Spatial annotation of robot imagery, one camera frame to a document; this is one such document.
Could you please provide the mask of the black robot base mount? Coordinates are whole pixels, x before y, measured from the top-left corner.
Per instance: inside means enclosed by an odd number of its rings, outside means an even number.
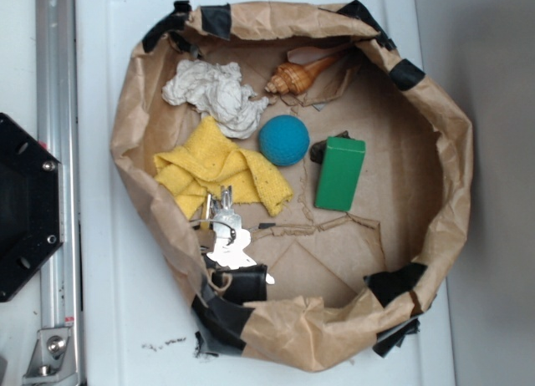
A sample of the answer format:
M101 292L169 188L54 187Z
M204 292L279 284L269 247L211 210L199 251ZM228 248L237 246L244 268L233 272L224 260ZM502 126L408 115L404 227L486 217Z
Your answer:
M60 162L1 114L1 301L10 301L63 244Z

